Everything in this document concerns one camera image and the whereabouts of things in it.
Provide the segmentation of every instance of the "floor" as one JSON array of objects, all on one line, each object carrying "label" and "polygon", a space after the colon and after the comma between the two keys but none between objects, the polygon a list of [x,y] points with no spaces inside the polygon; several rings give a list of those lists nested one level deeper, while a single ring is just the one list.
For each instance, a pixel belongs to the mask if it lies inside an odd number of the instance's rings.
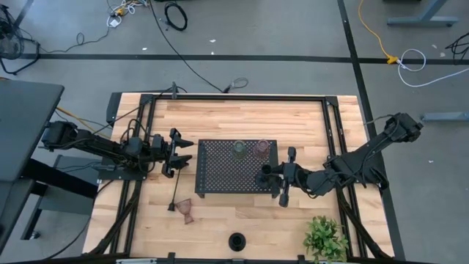
[{"label": "floor", "polygon": [[[467,33],[469,3],[449,1],[438,15],[458,16],[451,28],[389,27],[389,17],[417,14],[429,0],[365,0],[363,16],[380,34],[388,53],[401,56],[409,48],[423,51],[430,59],[450,59],[444,47]],[[16,18],[26,0],[2,0]],[[191,0],[179,1],[187,12],[186,31],[169,29],[166,34],[181,54],[193,55],[285,55],[349,58],[350,53],[336,1],[324,0]],[[376,39],[360,24],[359,0],[346,0],[355,46],[360,58],[383,58]],[[157,15],[163,17],[163,4],[155,3]],[[47,50],[63,49],[75,44],[83,32],[86,40],[96,40],[106,33],[104,0],[34,0],[21,28],[29,32]],[[150,10],[137,7],[116,29],[98,43],[74,48],[69,54],[171,54],[155,26]],[[18,76],[8,78],[38,81],[65,86],[60,106],[83,118],[105,122],[109,95],[116,91],[165,89],[176,81],[190,92],[215,92],[180,61],[162,57],[128,56],[109,59],[41,59]],[[18,67],[24,59],[7,62]],[[244,93],[359,95],[352,64],[348,62],[292,61],[222,61],[188,62],[199,74],[224,88],[237,77],[250,83]],[[428,65],[420,73],[404,73],[411,84],[464,69],[465,66]],[[446,79],[423,88],[405,86],[395,65],[361,64],[363,79],[375,117],[398,111],[418,118],[428,111],[464,111],[469,96],[469,75]],[[383,122],[377,122],[381,131]],[[421,138],[412,144],[395,144],[383,152],[391,183],[396,217],[408,260],[431,263],[460,263],[469,240],[469,150],[466,123],[427,123]],[[79,151],[48,153],[37,150],[34,157],[52,164],[57,154],[89,157]],[[75,237],[87,216],[65,213],[44,214],[38,226],[43,234],[37,241],[16,240],[21,225],[32,208],[30,199],[15,228],[0,262],[36,260],[61,249]],[[84,237],[60,256],[80,253]]]}]

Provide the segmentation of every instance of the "black desk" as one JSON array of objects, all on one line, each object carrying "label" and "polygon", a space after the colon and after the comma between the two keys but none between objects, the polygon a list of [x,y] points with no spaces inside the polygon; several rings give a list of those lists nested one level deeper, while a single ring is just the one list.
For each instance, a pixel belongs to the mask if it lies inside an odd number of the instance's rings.
[{"label": "black desk", "polygon": [[45,193],[42,183],[96,194],[96,185],[31,159],[63,91],[60,85],[0,81],[0,252],[29,194]]}]

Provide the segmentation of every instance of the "yellow cable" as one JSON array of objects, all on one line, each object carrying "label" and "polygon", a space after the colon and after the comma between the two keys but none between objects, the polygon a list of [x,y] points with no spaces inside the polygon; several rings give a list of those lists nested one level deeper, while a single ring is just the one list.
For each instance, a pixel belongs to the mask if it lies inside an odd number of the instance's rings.
[{"label": "yellow cable", "polygon": [[[69,111],[61,108],[61,107],[56,107],[57,110],[59,110],[60,112],[66,114],[67,116],[70,116],[70,117],[73,117],[75,118],[76,120],[78,120],[80,123],[82,123],[84,126],[86,126],[89,130],[93,131],[93,132],[96,132],[96,130],[94,128],[92,128],[91,126],[89,126],[88,124],[86,124],[80,117],[77,117],[75,116],[74,114],[70,113]],[[102,137],[105,137],[107,139],[109,139],[109,136],[107,135],[104,135],[104,134],[101,134],[101,133],[97,133],[98,135],[102,136]]]},{"label": "yellow cable", "polygon": [[391,55],[389,55],[389,54],[384,50],[383,44],[381,43],[381,38],[380,38],[380,36],[378,36],[378,34],[374,33],[374,32],[365,24],[365,22],[364,22],[363,19],[361,18],[361,6],[362,6],[362,5],[363,5],[363,0],[361,0],[360,5],[358,6],[358,17],[360,18],[361,23],[366,27],[366,29],[368,29],[368,31],[369,31],[370,33],[372,33],[372,34],[378,39],[378,41],[380,41],[381,51],[383,51],[383,53],[388,57],[388,64],[396,63],[397,60],[399,59],[399,57],[391,56]]}]

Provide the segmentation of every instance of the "desk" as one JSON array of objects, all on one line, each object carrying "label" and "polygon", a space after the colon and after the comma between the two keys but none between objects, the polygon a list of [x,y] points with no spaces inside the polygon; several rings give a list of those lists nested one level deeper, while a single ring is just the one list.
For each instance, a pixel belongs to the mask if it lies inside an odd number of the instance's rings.
[{"label": "desk", "polygon": [[[44,197],[57,187],[89,203],[96,195],[95,184],[31,158],[63,91],[61,85],[0,80],[0,254],[30,194]],[[51,195],[46,199],[53,203]],[[38,217],[32,214],[22,239],[30,237]]]},{"label": "desk", "polygon": [[[140,93],[122,94],[117,116],[137,107],[140,96]],[[351,151],[366,142],[358,99],[337,98]],[[330,108],[329,112],[333,138],[339,142]],[[135,117],[136,112],[116,122],[112,139],[119,141],[128,122]],[[144,115],[143,123],[147,122],[146,118]],[[131,257],[167,257],[169,252],[175,252],[177,258],[296,260],[299,254],[306,255],[302,242],[307,221],[313,216],[327,216],[339,222],[335,191],[309,199],[300,189],[291,188],[288,208],[280,208],[278,198],[271,199],[269,195],[207,194],[205,199],[200,199],[194,193],[199,139],[276,139],[280,162],[286,161],[288,147],[296,147],[297,163],[306,169],[322,169],[329,150],[321,103],[159,99],[151,134],[159,133],[168,140],[171,128],[177,128],[184,139],[195,143],[178,149],[180,155],[191,154],[193,158],[181,171],[176,194],[176,202],[192,199],[195,222],[184,225],[181,213],[167,211],[176,179],[163,176],[157,165],[141,190]],[[340,153],[338,143],[335,148]],[[96,199],[84,252],[93,249],[113,224],[121,187],[122,181],[115,181]],[[355,185],[355,189],[365,228],[384,252],[394,255],[380,192],[371,185],[368,188]],[[358,256],[355,231],[350,222],[349,226],[354,255]],[[246,237],[247,245],[241,252],[233,252],[228,247],[233,232],[241,232]],[[118,252],[122,251],[124,240],[125,232],[121,232]]]}]

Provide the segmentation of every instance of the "black cable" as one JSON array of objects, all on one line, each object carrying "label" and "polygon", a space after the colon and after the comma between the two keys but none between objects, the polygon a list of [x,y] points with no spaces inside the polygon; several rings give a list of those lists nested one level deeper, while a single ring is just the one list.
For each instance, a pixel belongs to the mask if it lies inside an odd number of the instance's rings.
[{"label": "black cable", "polygon": [[[171,8],[171,7],[176,7],[179,10],[179,12],[181,12],[181,15],[184,18],[184,26],[183,27],[176,26],[171,21],[171,19],[169,19],[168,9]],[[172,27],[173,29],[176,29],[177,31],[181,32],[181,31],[184,31],[185,29],[188,28],[188,16],[185,14],[184,9],[180,5],[178,5],[176,2],[168,2],[164,5],[164,15],[166,16],[166,21],[168,22],[168,25],[170,25],[170,27]]]},{"label": "black cable", "polygon": [[182,87],[177,87],[178,89],[181,89],[182,91],[184,91],[185,93],[188,93],[188,91]]},{"label": "black cable", "polygon": [[[168,92],[170,89],[173,89],[173,87],[169,87],[168,89],[165,89],[164,91],[162,91],[159,95],[156,96],[155,99],[158,99],[161,95],[163,95],[163,93],[165,92]],[[94,132],[92,135],[95,135],[96,133],[98,132],[101,132],[104,128],[108,128],[109,126],[111,126],[112,124],[114,124],[115,122],[121,120],[122,118],[128,116],[129,114],[132,114],[133,112],[135,112],[136,110],[138,110],[140,107],[143,107],[145,106],[148,102],[150,102],[151,100],[153,99],[153,97],[149,97],[146,101],[144,101],[143,103],[141,103],[139,106],[135,107],[133,110],[125,113],[124,115],[122,115],[121,117],[119,118],[116,118],[114,121],[110,122],[109,124],[105,125],[103,128],[97,130],[96,132]]]},{"label": "black cable", "polygon": [[364,123],[363,125],[368,125],[368,124],[374,123],[374,122],[376,122],[380,119],[383,119],[383,118],[386,118],[386,117],[392,117],[392,116],[393,116],[392,114],[383,115],[381,117],[377,117],[377,118],[373,119],[372,121],[368,121],[368,122]]},{"label": "black cable", "polygon": [[[59,114],[59,112],[58,112],[57,110],[54,110],[54,112],[55,112],[60,118],[62,118],[63,120],[69,122],[69,120],[68,120],[67,118],[63,117],[61,114]],[[79,118],[79,120],[82,120],[82,121],[85,121],[85,122],[90,122],[90,123],[92,123],[92,124],[99,125],[99,126],[101,126],[101,127],[105,127],[105,125],[103,125],[103,124],[101,124],[101,123],[98,123],[98,122],[95,122],[95,121],[91,121],[91,120],[87,120],[87,119],[84,119],[84,118]]]},{"label": "black cable", "polygon": [[155,167],[156,167],[156,161],[153,161],[153,163],[152,163],[152,168],[151,168],[151,169],[145,170],[144,168],[142,168],[141,163],[140,163],[140,155],[139,155],[138,158],[137,158],[137,164],[139,165],[139,170],[140,170],[141,172],[147,173],[147,174],[150,173],[150,172],[152,172],[153,169],[155,169]]},{"label": "black cable", "polygon": [[89,166],[89,165],[93,165],[93,164],[98,164],[100,163],[100,161],[92,161],[88,164],[85,164],[85,165],[73,165],[73,166],[66,166],[66,167],[55,167],[55,169],[69,169],[69,168],[76,168],[76,167],[85,167],[85,166]]},{"label": "black cable", "polygon": [[[108,181],[103,187],[101,187],[101,189],[99,189],[95,195],[95,199],[97,197],[97,195],[102,191],[104,190],[104,188],[106,188],[109,184],[111,184],[112,182],[114,182],[114,180],[110,180]],[[88,227],[88,224],[89,224],[89,221],[91,220],[91,216],[88,218],[88,220],[86,220],[86,223],[83,227],[83,229],[81,229],[81,231],[78,233],[78,235],[70,242],[68,243],[65,247],[63,247],[62,249],[60,249],[58,252],[50,255],[49,257],[46,257],[42,260],[49,260],[49,259],[52,259],[56,256],[58,256],[59,254],[61,254],[62,252],[64,252],[65,250],[67,250],[70,246],[72,246],[77,240],[78,238],[80,238],[81,234],[83,234],[83,232],[85,231],[86,227]]]},{"label": "black cable", "polygon": [[205,79],[204,77],[200,76],[200,74],[198,74],[186,61],[185,59],[181,56],[181,54],[179,54],[179,52],[177,52],[176,48],[174,48],[174,46],[169,42],[168,38],[166,37],[166,35],[164,34],[161,26],[160,26],[160,22],[158,22],[158,18],[156,17],[156,14],[155,14],[155,10],[153,9],[153,4],[152,4],[152,1],[149,1],[149,6],[150,8],[152,9],[152,13],[153,13],[153,18],[155,18],[155,22],[156,22],[156,25],[158,26],[158,28],[160,29],[160,32],[161,34],[163,35],[163,38],[166,40],[166,42],[168,43],[168,45],[172,48],[172,50],[178,55],[178,57],[184,62],[184,64],[195,74],[197,75],[200,79],[204,80],[206,83],[208,83],[211,87],[217,89],[219,92],[223,92],[220,88],[218,88],[216,85],[212,84],[211,82],[209,82],[207,79]]},{"label": "black cable", "polygon": [[[47,54],[56,53],[56,52],[67,53],[67,52],[68,52],[69,50],[71,50],[72,48],[79,47],[79,46],[81,46],[81,45],[86,45],[86,44],[89,44],[89,43],[98,43],[98,42],[100,42],[103,38],[105,38],[105,37],[107,37],[107,36],[109,35],[110,28],[111,28],[111,27],[108,26],[108,30],[106,31],[106,33],[105,33],[103,36],[99,37],[97,40],[90,40],[90,41],[85,41],[85,34],[83,34],[82,32],[79,32],[79,33],[76,35],[76,37],[75,37],[76,44],[75,44],[75,45],[72,45],[72,46],[70,46],[70,47],[68,47],[66,50],[47,51],[47,50],[44,49],[41,45],[40,45],[39,49],[40,49],[41,51],[44,51],[44,52],[47,53]],[[36,41],[36,40],[34,40],[34,38],[32,37],[32,35],[31,35],[29,32],[27,32],[26,30],[21,29],[21,28],[20,28],[20,30],[21,30],[22,32],[27,33],[27,34],[30,36],[31,41]]]},{"label": "black cable", "polygon": [[63,117],[63,116],[61,116],[57,110],[54,110],[54,112],[55,112],[60,118],[62,118],[63,120],[69,122],[68,119],[65,118],[65,117]]},{"label": "black cable", "polygon": [[90,167],[93,167],[94,165],[96,165],[96,164],[90,164],[90,165],[88,165],[88,166],[83,166],[83,167],[81,167],[81,168],[67,170],[67,171],[65,171],[65,173],[68,173],[68,172],[76,172],[76,171],[79,171],[79,170],[82,170],[82,169],[88,169],[88,168],[90,168]]},{"label": "black cable", "polygon": [[86,141],[90,141],[92,139],[77,139],[75,141],[72,141],[72,142],[68,142],[68,143],[65,143],[65,144],[62,144],[58,147],[55,147],[54,149],[56,150],[68,150],[69,148],[71,148],[74,144],[77,144],[77,143],[80,143],[80,142],[86,142]]},{"label": "black cable", "polygon": [[[452,44],[446,46],[445,49],[448,49],[450,48],[451,49],[451,52],[453,53],[453,64],[454,65],[458,65],[459,62],[461,62],[463,59],[464,59],[464,56],[466,55],[466,53],[468,52],[469,50],[469,42],[466,42],[466,43],[462,43],[460,44],[459,42],[464,39],[465,37],[469,37],[469,32],[462,35],[461,37],[458,37],[457,40],[455,40]],[[461,47],[461,46],[464,46],[464,45],[467,45],[466,48],[464,48],[463,50],[461,51],[458,51],[457,48],[458,47]],[[461,55],[461,57],[459,58],[459,60],[456,60],[456,55]]]},{"label": "black cable", "polygon": [[105,127],[105,125],[101,124],[101,123],[98,123],[98,122],[95,122],[95,121],[91,121],[91,120],[87,120],[87,119],[84,119],[84,118],[79,118],[79,120],[81,121],[85,121],[85,122],[90,122],[92,124],[95,124],[95,125],[99,125],[100,127]]},{"label": "black cable", "polygon": [[[237,86],[236,83],[244,81],[245,84]],[[249,84],[249,80],[247,78],[241,77],[241,78],[236,78],[234,81],[231,82],[231,84],[223,90],[222,93],[229,93],[230,90],[232,89],[241,89],[244,87],[247,87]]]},{"label": "black cable", "polygon": [[127,124],[127,129],[131,128],[131,127],[130,127],[130,124],[132,123],[132,121],[135,121],[135,123],[139,126],[139,128],[143,130],[145,136],[148,135],[147,131],[145,130],[145,128],[144,128],[144,126],[141,124],[141,122],[138,121],[138,120],[135,119],[135,118],[133,118],[133,119],[131,119],[131,120],[129,121],[129,123]]}]

